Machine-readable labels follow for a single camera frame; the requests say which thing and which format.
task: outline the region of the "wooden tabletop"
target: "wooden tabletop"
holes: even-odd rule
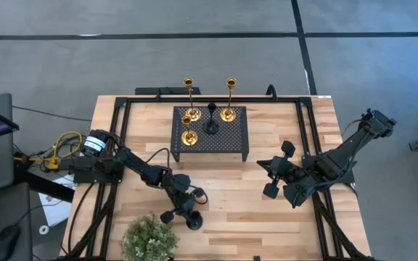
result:
[[[109,130],[115,97],[98,97],[91,129]],[[330,98],[317,96],[312,96],[312,101],[322,150],[333,149],[342,142],[333,102]],[[160,148],[168,148],[173,106],[182,105],[187,104],[132,104],[126,145],[142,159],[147,159]],[[207,204],[196,206],[204,218],[200,230],[189,230],[179,216],[173,220],[173,230],[180,238],[176,260],[252,260],[256,255],[261,256],[262,260],[321,260],[311,199],[293,209],[282,193],[276,199],[267,198],[262,191],[270,179],[266,171],[255,163],[257,160],[281,156],[280,146],[288,140],[296,146],[291,161],[300,165],[303,146],[295,105],[236,103],[234,106],[247,107],[250,143],[247,162],[242,162],[241,154],[182,154],[178,163],[171,157],[173,172],[189,175],[192,184],[203,188],[209,197]],[[303,111],[310,150],[314,152],[306,108]],[[123,109],[119,115],[118,130],[122,115]],[[165,158],[165,153],[159,154],[151,163],[164,165]],[[80,185],[75,191],[62,243],[64,248],[67,248],[71,217],[88,186]],[[97,187],[95,185],[90,190],[79,210],[73,227],[73,246],[91,224]],[[331,192],[340,227],[361,252],[370,255],[356,196],[341,185],[334,185]],[[123,182],[118,187],[107,259],[123,259],[120,243],[131,221],[151,212],[160,215],[172,208],[164,191],[147,187],[136,173],[126,170]],[[329,251],[333,255],[331,233],[327,225],[326,230]],[[98,231],[95,255],[99,254],[102,227]]]

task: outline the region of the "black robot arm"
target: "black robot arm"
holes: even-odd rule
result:
[[[358,130],[350,138],[336,149],[304,157],[303,167],[288,161],[295,153],[295,147],[285,141],[282,144],[283,157],[258,161],[272,179],[272,183],[266,184],[264,194],[275,198],[279,191],[278,182],[282,180],[287,184],[283,186],[285,198],[293,208],[300,206],[316,190],[324,191],[335,183],[343,182],[356,164],[354,158],[357,152],[372,139],[390,136],[395,124],[395,120],[388,119],[381,112],[368,109],[361,116]]]
[[[113,142],[114,147],[117,147],[114,154],[105,149],[108,142]],[[187,193],[191,186],[188,175],[173,175],[172,169],[169,167],[147,164],[131,152],[118,136],[104,130],[91,131],[83,144],[82,152],[88,157],[96,158],[95,168],[105,174],[108,174],[115,167],[115,164],[109,163],[123,164],[140,175],[141,180],[148,186],[164,189],[174,206],[173,210],[166,211],[160,216],[164,223],[171,222],[173,215],[177,214],[187,220],[187,225],[192,230],[197,230],[202,226],[201,214],[193,210],[193,207],[196,198],[204,196],[205,192],[201,188],[193,186],[195,190]]]

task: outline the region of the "green plant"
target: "green plant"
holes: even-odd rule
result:
[[[167,261],[178,240],[170,225],[147,215],[130,224],[123,235],[122,255],[126,261]]]

